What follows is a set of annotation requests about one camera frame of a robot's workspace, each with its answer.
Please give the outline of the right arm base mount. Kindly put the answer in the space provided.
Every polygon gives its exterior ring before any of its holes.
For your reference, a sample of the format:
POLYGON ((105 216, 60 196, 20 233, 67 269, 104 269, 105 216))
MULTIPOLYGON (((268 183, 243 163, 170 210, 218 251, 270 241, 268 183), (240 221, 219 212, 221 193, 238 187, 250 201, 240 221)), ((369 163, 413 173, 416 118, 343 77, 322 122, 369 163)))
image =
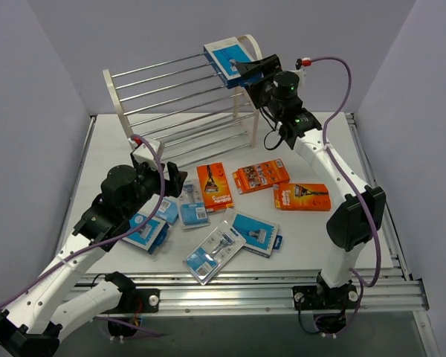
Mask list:
POLYGON ((338 337, 349 326, 363 296, 363 290, 358 291, 351 280, 329 288, 320 277, 313 285, 293 286, 291 290, 303 332, 326 338, 338 337))

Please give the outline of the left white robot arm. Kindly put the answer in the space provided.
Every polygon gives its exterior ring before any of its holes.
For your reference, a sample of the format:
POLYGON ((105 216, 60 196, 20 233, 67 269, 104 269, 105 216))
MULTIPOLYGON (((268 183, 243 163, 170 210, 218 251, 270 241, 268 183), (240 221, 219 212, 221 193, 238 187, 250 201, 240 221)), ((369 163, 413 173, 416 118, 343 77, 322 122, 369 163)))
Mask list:
POLYGON ((137 304, 136 285, 118 271, 70 301, 66 295, 116 243, 132 233, 131 218, 154 196, 178 197, 187 172, 172 162, 134 160, 108 172, 100 193, 36 282, 0 306, 0 346, 12 356, 53 356, 60 343, 96 316, 137 304))

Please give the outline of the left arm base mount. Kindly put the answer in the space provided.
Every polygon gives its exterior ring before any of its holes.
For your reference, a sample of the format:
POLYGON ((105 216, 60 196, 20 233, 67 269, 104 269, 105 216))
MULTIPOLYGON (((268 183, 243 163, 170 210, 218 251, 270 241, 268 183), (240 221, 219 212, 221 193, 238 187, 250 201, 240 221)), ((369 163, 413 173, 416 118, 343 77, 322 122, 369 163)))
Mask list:
MULTIPOLYGON (((118 305, 106 311, 110 315, 123 315, 117 320, 130 324, 134 327, 142 327, 143 315, 156 313, 159 310, 160 290, 156 288, 135 289, 133 292, 125 293, 118 305)), ((118 324, 116 322, 107 322, 107 331, 115 338, 135 337, 138 329, 118 324)))

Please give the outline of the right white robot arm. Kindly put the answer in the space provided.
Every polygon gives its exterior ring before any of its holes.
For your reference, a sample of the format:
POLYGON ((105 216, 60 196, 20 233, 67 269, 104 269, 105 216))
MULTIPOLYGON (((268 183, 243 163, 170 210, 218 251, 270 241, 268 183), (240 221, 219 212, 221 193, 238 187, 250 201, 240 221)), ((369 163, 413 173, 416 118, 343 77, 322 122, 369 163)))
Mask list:
POLYGON ((360 178, 328 139, 330 120, 319 122, 298 96, 301 76, 284 71, 279 57, 253 62, 234 61, 252 104, 274 123, 279 141, 303 158, 329 190, 334 213, 326 223, 332 241, 327 263, 318 274, 315 297, 322 306, 334 306, 355 275, 355 264, 368 242, 375 244, 374 286, 381 272, 381 227, 386 193, 360 178))

